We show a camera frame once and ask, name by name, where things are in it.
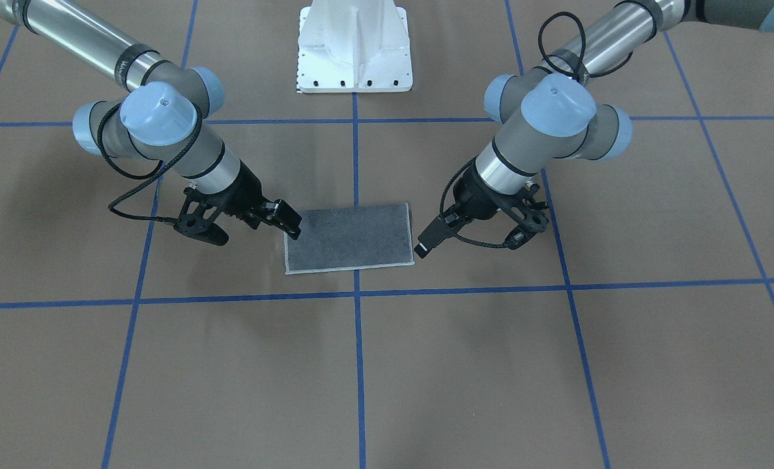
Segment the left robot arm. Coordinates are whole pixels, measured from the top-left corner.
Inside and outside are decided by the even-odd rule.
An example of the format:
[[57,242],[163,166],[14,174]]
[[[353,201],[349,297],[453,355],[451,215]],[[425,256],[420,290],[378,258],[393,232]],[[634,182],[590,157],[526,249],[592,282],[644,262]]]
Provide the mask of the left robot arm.
[[489,118],[500,123],[491,142],[450,179],[444,195],[453,205],[418,236],[414,252],[425,258],[447,238],[497,213],[515,228],[498,249],[518,249],[546,230],[545,202],[535,200],[537,175],[552,160],[608,160],[626,150],[633,126],[616,106],[597,104],[586,84],[624,66],[635,48],[685,21],[774,33],[774,1],[622,1],[592,26],[570,12],[578,35],[548,53],[521,76],[496,77],[483,95]]

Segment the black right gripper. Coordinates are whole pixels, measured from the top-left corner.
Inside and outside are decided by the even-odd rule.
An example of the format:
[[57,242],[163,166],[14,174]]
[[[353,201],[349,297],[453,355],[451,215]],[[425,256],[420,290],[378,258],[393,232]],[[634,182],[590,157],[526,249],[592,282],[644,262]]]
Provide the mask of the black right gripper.
[[301,235],[301,215],[283,199],[265,198],[262,184],[245,163],[240,164],[235,181],[225,191],[223,213],[258,229],[260,223],[276,227],[292,240]]

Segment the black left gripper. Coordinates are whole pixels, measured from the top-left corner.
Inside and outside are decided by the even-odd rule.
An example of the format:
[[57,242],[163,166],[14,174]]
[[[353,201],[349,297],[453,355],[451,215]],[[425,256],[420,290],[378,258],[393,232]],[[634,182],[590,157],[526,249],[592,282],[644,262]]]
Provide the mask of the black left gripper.
[[453,205],[449,216],[437,216],[417,237],[414,253],[420,259],[437,248],[455,232],[452,225],[467,225],[474,220],[490,220],[500,210],[501,193],[494,191],[480,178],[475,163],[467,163],[459,172],[453,187]]

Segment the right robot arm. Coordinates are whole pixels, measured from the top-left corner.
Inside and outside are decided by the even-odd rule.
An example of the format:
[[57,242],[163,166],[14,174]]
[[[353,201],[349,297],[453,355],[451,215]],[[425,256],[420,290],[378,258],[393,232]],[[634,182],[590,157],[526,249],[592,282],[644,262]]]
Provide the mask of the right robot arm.
[[[265,198],[260,180],[208,124],[224,102],[208,68],[182,68],[72,1],[0,1],[0,19],[43,36],[114,79],[128,94],[83,105],[72,118],[81,148],[102,157],[137,186],[108,205],[128,220],[164,223],[215,246],[228,242],[218,216],[251,229],[262,223],[300,237],[301,216],[285,200]],[[178,216],[135,216],[119,205],[175,171],[188,184]]]

